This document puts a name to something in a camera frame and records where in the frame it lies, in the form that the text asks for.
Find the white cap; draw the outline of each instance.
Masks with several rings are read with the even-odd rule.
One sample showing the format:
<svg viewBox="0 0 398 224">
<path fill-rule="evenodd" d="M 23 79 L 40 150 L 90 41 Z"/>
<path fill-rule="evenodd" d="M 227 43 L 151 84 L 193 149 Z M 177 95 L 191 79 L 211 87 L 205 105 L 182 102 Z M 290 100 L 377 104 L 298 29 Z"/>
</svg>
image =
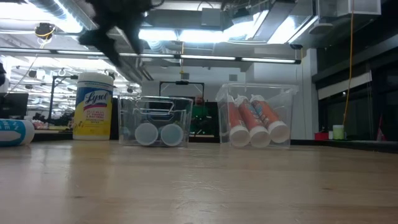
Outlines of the white cap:
<svg viewBox="0 0 398 224">
<path fill-rule="evenodd" d="M 229 141 L 235 147 L 246 146 L 250 142 L 248 129 L 241 125 L 233 127 L 229 132 Z"/>
<path fill-rule="evenodd" d="M 275 121 L 268 126 L 272 141 L 282 143 L 289 139 L 290 129 L 283 121 Z"/>
<path fill-rule="evenodd" d="M 168 146 L 178 146 L 182 142 L 184 131 L 177 124 L 168 124 L 160 132 L 160 138 Z"/>
<path fill-rule="evenodd" d="M 264 97 L 262 97 L 261 95 L 251 95 L 251 99 L 250 99 L 250 103 L 252 103 L 254 100 L 257 101 L 265 101 Z"/>
<path fill-rule="evenodd" d="M 231 95 L 228 95 L 228 103 L 230 103 L 230 102 L 234 103 L 235 100 Z"/>
<path fill-rule="evenodd" d="M 159 131 L 156 126 L 151 123 L 142 123 L 136 128 L 134 135 L 139 144 L 149 146 L 157 140 Z"/>
<path fill-rule="evenodd" d="M 248 100 L 248 98 L 245 96 L 238 95 L 238 97 L 235 99 L 236 106 L 240 106 L 244 100 Z"/>
<path fill-rule="evenodd" d="M 267 147 L 271 142 L 271 138 L 267 129 L 263 126 L 257 126 L 250 130 L 250 143 L 254 147 Z"/>
</svg>

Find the orange and white tube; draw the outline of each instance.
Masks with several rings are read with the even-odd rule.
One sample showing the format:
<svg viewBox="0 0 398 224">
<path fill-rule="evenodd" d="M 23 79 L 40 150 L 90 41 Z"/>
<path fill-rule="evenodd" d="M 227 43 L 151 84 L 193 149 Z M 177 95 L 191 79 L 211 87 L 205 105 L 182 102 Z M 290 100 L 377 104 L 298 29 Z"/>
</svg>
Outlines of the orange and white tube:
<svg viewBox="0 0 398 224">
<path fill-rule="evenodd" d="M 229 141 L 235 147 L 243 147 L 250 142 L 249 131 L 236 107 L 234 98 L 228 96 Z"/>
<path fill-rule="evenodd" d="M 238 96 L 235 103 L 249 131 L 251 145 L 254 147 L 268 146 L 271 141 L 269 133 L 258 117 L 256 110 L 254 110 L 253 106 L 250 104 L 248 98 L 245 96 Z"/>
<path fill-rule="evenodd" d="M 279 119 L 279 115 L 261 95 L 252 95 L 250 102 L 269 131 L 272 141 L 282 143 L 289 139 L 289 127 Z"/>
</svg>

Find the wooden table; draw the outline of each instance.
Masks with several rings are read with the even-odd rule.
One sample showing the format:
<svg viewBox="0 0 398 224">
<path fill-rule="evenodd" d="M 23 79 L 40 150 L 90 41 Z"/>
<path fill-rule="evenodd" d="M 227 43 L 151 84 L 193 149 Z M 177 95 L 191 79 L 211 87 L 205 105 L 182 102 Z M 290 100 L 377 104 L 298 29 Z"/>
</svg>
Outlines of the wooden table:
<svg viewBox="0 0 398 224">
<path fill-rule="evenodd" d="M 33 143 L 0 149 L 0 223 L 398 223 L 398 155 Z"/>
</svg>

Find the computer monitor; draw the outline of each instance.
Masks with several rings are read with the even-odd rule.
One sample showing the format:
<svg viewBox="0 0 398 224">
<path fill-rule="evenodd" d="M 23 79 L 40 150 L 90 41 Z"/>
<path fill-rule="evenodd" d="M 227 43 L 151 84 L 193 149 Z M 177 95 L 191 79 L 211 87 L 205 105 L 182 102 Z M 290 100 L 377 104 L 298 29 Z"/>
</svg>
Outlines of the computer monitor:
<svg viewBox="0 0 398 224">
<path fill-rule="evenodd" d="M 0 118 L 24 119 L 28 97 L 28 93 L 0 93 Z"/>
</svg>

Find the clear plastic container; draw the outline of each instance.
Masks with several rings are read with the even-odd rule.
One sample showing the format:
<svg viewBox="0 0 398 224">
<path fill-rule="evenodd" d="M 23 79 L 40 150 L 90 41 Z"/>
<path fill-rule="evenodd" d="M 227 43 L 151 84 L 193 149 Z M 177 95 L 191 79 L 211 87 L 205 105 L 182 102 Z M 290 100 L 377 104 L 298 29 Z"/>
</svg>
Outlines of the clear plastic container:
<svg viewBox="0 0 398 224">
<path fill-rule="evenodd" d="M 187 147 L 193 100 L 119 95 L 119 143 Z"/>
<path fill-rule="evenodd" d="M 288 149 L 292 129 L 293 95 L 298 90 L 298 86 L 295 85 L 224 84 L 216 96 L 220 123 L 220 143 L 229 143 L 233 147 L 243 148 L 267 145 L 250 142 L 245 146 L 233 144 L 234 141 L 231 138 L 234 138 L 234 135 L 230 132 L 231 124 L 234 126 L 237 122 L 230 121 L 230 119 L 236 117 L 231 116 L 231 113 L 236 113 L 236 109 L 238 109 L 244 121 L 242 125 L 248 129 L 251 136 L 254 136 L 258 131 L 264 132 L 264 129 L 259 130 L 258 120 L 260 120 L 268 133 L 268 135 L 264 135 L 264 138 L 271 139 L 266 147 Z M 230 111 L 232 98 L 236 106 L 235 111 Z"/>
</svg>

